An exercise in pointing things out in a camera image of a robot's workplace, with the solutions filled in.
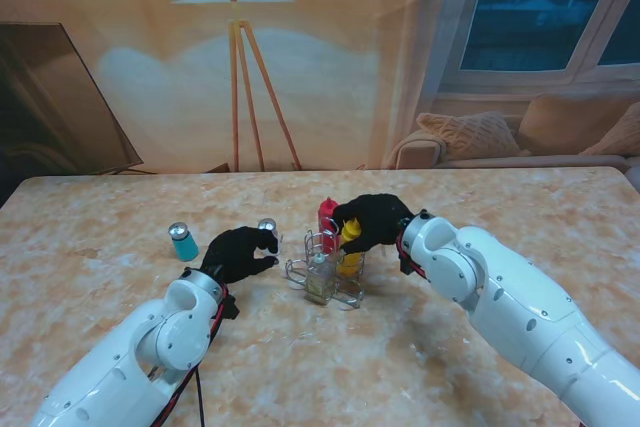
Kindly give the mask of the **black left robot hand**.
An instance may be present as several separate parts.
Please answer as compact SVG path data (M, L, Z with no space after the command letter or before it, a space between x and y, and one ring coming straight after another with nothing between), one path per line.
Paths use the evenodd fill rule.
M233 284L278 263L278 240L270 230L242 226L226 230L210 244L200 271L217 283Z

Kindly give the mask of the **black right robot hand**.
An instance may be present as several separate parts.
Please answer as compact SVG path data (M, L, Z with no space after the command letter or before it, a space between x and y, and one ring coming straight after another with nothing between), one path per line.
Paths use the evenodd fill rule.
M368 252L377 245L393 245L414 217L397 196L388 193L363 194L333 211L333 220L340 228L353 219L361 228L357 238L343 243L346 254Z

